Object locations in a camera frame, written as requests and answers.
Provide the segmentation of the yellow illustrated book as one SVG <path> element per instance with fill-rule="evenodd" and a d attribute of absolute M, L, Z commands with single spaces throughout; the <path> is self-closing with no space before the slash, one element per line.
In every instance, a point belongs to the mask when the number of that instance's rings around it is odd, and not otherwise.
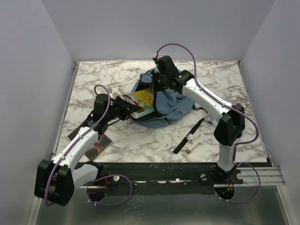
<path fill-rule="evenodd" d="M 123 94 L 122 97 L 128 103 L 140 107 L 140 109 L 135 110 L 133 113 L 131 113 L 131 116 L 134 119 L 146 116 L 155 111 L 153 106 L 154 92 L 150 89 Z"/>

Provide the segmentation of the blue student backpack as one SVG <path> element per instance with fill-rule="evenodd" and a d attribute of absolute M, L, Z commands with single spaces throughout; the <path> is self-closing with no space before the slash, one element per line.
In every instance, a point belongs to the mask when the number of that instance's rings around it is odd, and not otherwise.
<path fill-rule="evenodd" d="M 152 71 L 140 75 L 139 80 L 135 83 L 131 92 L 144 90 L 150 87 L 152 82 Z M 195 102 L 188 97 L 175 92 L 171 89 L 166 89 L 160 92 L 156 92 L 154 96 L 154 112 L 151 112 L 145 116 L 135 119 L 131 116 L 131 119 L 140 126 L 147 128 L 162 128 L 167 125 L 171 125 L 174 122 L 182 119 L 192 109 L 195 109 Z M 193 128 L 188 132 L 194 134 L 195 131 L 200 127 L 204 118 L 200 119 Z M 184 137 L 180 144 L 173 151 L 174 154 L 178 154 L 185 144 L 188 142 L 187 138 Z"/>

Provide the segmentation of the dark red notebook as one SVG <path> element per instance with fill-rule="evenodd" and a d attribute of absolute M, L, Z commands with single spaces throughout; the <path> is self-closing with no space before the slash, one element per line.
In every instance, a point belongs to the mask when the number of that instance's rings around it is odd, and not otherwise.
<path fill-rule="evenodd" d="M 103 134 L 83 155 L 81 162 L 94 161 L 105 149 L 112 144 L 112 140 Z"/>

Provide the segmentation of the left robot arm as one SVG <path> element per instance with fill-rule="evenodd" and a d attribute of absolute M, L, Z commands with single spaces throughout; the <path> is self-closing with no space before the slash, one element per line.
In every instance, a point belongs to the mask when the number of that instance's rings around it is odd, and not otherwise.
<path fill-rule="evenodd" d="M 95 163 L 88 162 L 76 169 L 79 160 L 96 143 L 115 118 L 127 120 L 140 106 L 120 97 L 111 99 L 108 94 L 98 94 L 92 112 L 82 123 L 75 138 L 51 160 L 42 160 L 37 166 L 34 195 L 42 198 L 46 206 L 68 204 L 74 190 L 85 183 L 99 185 L 104 174 Z"/>

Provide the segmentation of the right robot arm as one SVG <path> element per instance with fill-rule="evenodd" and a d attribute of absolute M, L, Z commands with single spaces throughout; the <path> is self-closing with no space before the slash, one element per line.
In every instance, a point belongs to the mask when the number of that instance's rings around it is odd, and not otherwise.
<path fill-rule="evenodd" d="M 234 145 L 241 138 L 245 129 L 245 119 L 241 115 L 244 107 L 236 104 L 233 109 L 226 108 L 226 101 L 196 84 L 195 76 L 187 70 L 179 71 L 170 56 L 153 58 L 155 71 L 152 73 L 154 90 L 174 90 L 199 104 L 207 111 L 208 121 L 216 127 L 214 137 L 219 142 L 219 159 L 216 171 L 218 182 L 225 184 L 233 178 L 235 167 Z"/>

